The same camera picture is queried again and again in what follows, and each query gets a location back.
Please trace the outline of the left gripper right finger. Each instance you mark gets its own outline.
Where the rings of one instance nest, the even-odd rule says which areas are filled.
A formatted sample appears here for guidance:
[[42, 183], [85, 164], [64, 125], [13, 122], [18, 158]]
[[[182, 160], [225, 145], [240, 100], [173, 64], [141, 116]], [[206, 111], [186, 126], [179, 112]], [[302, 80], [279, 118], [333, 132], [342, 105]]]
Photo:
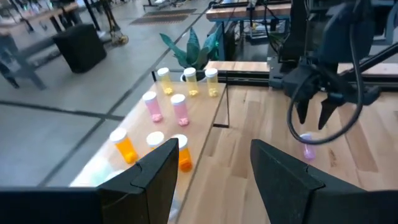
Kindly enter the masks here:
[[398, 224], [398, 190], [366, 191], [260, 139], [251, 164], [271, 224]]

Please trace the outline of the black wheeled stand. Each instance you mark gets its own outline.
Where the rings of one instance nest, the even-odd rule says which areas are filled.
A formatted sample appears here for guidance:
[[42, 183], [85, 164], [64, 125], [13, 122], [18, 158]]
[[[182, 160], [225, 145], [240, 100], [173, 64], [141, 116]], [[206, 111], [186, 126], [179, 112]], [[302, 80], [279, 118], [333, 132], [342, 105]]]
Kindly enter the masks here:
[[129, 42], [129, 38], [121, 32], [121, 29], [113, 16], [109, 0], [99, 0], [99, 2], [102, 5], [108, 20], [111, 43], [115, 46], [126, 45]]

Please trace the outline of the yellow pill bottle white cap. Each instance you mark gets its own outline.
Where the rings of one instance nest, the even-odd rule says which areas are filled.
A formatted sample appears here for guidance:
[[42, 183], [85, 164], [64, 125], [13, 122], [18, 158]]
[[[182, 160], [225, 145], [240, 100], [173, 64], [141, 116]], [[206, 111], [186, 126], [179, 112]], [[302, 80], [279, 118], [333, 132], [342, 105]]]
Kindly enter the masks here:
[[163, 67], [158, 69], [157, 74], [164, 93], [166, 95], [172, 95], [174, 93], [174, 88], [170, 79], [170, 70], [167, 67]]
[[196, 69], [193, 67], [186, 68], [183, 72], [190, 96], [197, 96], [197, 94], [199, 94], [196, 74]]
[[205, 70], [206, 82], [208, 85], [208, 94], [210, 97], [218, 96], [218, 70], [208, 68]]

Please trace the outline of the wooden table black legs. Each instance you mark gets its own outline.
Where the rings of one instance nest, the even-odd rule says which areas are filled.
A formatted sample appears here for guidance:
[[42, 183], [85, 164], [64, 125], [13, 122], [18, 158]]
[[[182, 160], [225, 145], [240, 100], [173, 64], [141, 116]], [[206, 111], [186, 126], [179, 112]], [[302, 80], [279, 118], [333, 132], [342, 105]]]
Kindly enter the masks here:
[[0, 21], [0, 34], [9, 34], [20, 27], [24, 28], [28, 22], [42, 21], [50, 17], [55, 17], [63, 12], [74, 11], [81, 8], [82, 5], [75, 1], [58, 8], [39, 11], [36, 14], [33, 12], [22, 12], [21, 15], [15, 16], [13, 19], [3, 19]]

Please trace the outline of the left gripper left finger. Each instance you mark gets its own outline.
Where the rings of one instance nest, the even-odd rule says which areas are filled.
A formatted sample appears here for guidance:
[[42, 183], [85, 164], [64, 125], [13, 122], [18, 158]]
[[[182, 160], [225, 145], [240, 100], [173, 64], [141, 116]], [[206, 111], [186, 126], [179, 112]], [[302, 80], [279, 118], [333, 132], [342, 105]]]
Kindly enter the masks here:
[[178, 157], [172, 138], [97, 187], [0, 188], [0, 224], [167, 224]]

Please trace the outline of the black box cabinet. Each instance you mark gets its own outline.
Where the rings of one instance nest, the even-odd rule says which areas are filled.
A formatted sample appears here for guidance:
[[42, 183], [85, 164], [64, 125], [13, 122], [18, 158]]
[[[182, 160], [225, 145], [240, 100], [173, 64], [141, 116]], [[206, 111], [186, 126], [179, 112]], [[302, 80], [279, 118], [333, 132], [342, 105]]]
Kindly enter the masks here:
[[107, 53], [93, 24], [78, 24], [53, 36], [60, 53], [73, 73], [85, 73]]

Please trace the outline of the grey metal bench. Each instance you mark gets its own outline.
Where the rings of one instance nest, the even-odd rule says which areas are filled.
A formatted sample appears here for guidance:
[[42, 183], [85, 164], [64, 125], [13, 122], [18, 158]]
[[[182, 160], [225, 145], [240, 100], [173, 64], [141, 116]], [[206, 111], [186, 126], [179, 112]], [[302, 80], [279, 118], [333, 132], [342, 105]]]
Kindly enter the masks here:
[[29, 58], [54, 45], [51, 36], [19, 50], [11, 34], [0, 33], [0, 75], [16, 89], [20, 88], [16, 78], [29, 79], [38, 89], [46, 89], [35, 71], [61, 56], [60, 51], [55, 50], [32, 62], [29, 62]]

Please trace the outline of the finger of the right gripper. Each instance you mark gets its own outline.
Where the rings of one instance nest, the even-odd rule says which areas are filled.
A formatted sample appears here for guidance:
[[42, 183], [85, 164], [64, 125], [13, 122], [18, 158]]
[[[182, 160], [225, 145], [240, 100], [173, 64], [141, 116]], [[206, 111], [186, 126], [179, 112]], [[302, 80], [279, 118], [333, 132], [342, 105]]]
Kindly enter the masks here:
[[301, 124], [303, 124], [307, 117], [309, 99], [297, 102], [297, 114]]
[[338, 107], [338, 104], [331, 100], [323, 100], [321, 104], [322, 104], [322, 109], [318, 121], [318, 130], [323, 129], [324, 125], [326, 125], [327, 121], [329, 120], [330, 116], [333, 114], [334, 110], [336, 110], [336, 108]]

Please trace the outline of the wooden shelf black metal legs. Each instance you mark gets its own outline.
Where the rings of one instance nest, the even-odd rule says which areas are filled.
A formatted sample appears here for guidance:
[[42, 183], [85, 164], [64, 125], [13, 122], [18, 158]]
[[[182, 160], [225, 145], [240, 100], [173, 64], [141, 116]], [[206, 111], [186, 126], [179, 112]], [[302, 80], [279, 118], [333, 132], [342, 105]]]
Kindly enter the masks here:
[[[222, 102], [226, 85], [220, 83], [218, 85], [218, 96], [208, 96], [208, 87], [206, 83], [199, 83], [199, 94], [194, 97], [188, 95], [188, 88], [183, 82], [175, 82], [173, 84], [174, 93], [183, 94], [187, 97], [186, 106], [188, 110], [189, 125], [179, 126], [171, 104], [170, 97], [165, 95], [159, 82], [155, 82], [150, 91], [157, 93], [157, 101], [163, 115], [163, 120], [159, 123], [152, 122], [147, 107], [143, 100], [139, 100], [133, 109], [127, 114], [119, 127], [127, 130], [134, 149], [142, 158], [150, 152], [150, 148], [146, 143], [146, 137], [152, 132], [161, 131], [164, 139], [168, 140], [175, 134], [183, 134], [188, 138], [188, 148], [193, 162], [190, 172], [178, 171], [177, 184], [175, 187], [175, 199], [181, 203], [180, 211], [176, 219], [167, 224], [177, 224], [180, 221], [180, 215], [185, 205], [187, 195], [190, 191], [193, 178], [197, 173], [197, 167], [202, 156], [202, 152], [208, 141], [210, 131], [215, 122], [215, 118]], [[126, 170], [130, 165], [125, 162], [116, 146], [109, 140], [105, 140], [97, 153], [89, 160], [81, 172], [70, 183], [72, 187], [91, 187], [90, 184], [90, 165], [99, 157], [103, 157], [116, 170]]]

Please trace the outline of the pink pill bottle white cap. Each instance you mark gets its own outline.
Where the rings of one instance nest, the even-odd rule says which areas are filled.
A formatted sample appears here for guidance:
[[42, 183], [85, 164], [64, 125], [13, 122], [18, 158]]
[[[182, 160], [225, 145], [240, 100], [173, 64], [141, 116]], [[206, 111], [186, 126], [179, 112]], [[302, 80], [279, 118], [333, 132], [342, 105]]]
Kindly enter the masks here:
[[[306, 139], [306, 140], [312, 140], [312, 134], [311, 133], [304, 133], [301, 134], [300, 137], [302, 139]], [[315, 149], [312, 145], [309, 144], [304, 144], [303, 145], [303, 156], [304, 158], [306, 158], [307, 160], [314, 160], [314, 158], [316, 157], [316, 152]]]
[[148, 91], [143, 94], [142, 100], [147, 106], [152, 121], [154, 123], [161, 122], [163, 120], [163, 116], [157, 101], [157, 93], [154, 91]]
[[171, 97], [170, 101], [174, 108], [177, 122], [180, 126], [189, 125], [188, 110], [186, 106], [186, 97], [183, 94], [175, 94]]

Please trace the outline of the blue frame workbench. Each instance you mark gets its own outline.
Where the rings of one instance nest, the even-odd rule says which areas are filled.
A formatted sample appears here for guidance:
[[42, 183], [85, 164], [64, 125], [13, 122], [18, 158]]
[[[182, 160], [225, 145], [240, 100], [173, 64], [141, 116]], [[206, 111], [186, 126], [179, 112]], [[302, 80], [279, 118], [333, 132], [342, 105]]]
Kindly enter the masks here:
[[226, 60], [226, 47], [224, 44], [224, 33], [226, 26], [230, 22], [241, 22], [245, 20], [257, 20], [263, 19], [264, 16], [272, 18], [275, 15], [278, 19], [288, 19], [290, 17], [290, 3], [284, 4], [271, 4], [270, 6], [256, 6], [252, 11], [246, 9], [248, 2], [243, 1], [245, 6], [237, 6], [236, 3], [229, 5], [228, 7], [210, 8], [206, 12], [206, 18], [210, 22], [214, 22], [219, 27], [217, 33], [218, 36], [218, 55], [221, 61]]

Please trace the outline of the green plant in white pot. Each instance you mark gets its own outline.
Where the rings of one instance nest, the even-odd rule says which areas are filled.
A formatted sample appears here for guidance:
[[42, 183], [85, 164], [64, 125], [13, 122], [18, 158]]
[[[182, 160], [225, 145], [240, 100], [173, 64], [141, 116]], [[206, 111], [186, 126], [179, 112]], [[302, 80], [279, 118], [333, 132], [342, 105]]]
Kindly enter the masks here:
[[191, 27], [185, 50], [177, 47], [168, 35], [160, 33], [160, 37], [163, 43], [174, 53], [174, 57], [181, 67], [194, 68], [197, 71], [195, 76], [199, 82], [205, 79], [204, 69], [207, 63], [210, 60], [219, 59], [219, 30], [220, 26], [217, 26], [215, 31], [208, 35], [204, 43], [200, 45], [197, 33]]

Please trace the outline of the orange pill bottle white cap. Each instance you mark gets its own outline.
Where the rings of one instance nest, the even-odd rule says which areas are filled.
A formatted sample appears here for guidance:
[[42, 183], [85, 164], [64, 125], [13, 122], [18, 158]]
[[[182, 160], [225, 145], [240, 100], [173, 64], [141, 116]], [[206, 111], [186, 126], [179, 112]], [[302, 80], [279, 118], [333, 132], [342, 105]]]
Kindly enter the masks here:
[[179, 160], [178, 167], [182, 172], [190, 172], [193, 167], [193, 162], [188, 148], [188, 138], [183, 134], [175, 134], [173, 138], [178, 139], [179, 146]]
[[134, 146], [127, 135], [127, 130], [124, 128], [116, 128], [110, 135], [109, 140], [116, 146], [124, 160], [128, 164], [135, 163], [139, 155], [134, 149]]
[[150, 133], [146, 137], [146, 143], [151, 150], [159, 147], [164, 141], [164, 134], [161, 131], [155, 131]]

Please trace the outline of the black floor mat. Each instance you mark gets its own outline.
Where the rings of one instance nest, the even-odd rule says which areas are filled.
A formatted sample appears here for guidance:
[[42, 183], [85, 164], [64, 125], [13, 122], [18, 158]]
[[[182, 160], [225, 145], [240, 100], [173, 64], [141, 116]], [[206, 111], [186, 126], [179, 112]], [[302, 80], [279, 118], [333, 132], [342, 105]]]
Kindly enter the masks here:
[[196, 9], [179, 9], [172, 11], [147, 12], [142, 17], [135, 19], [130, 25], [146, 24], [173, 24], [184, 21], [189, 15], [196, 12]]

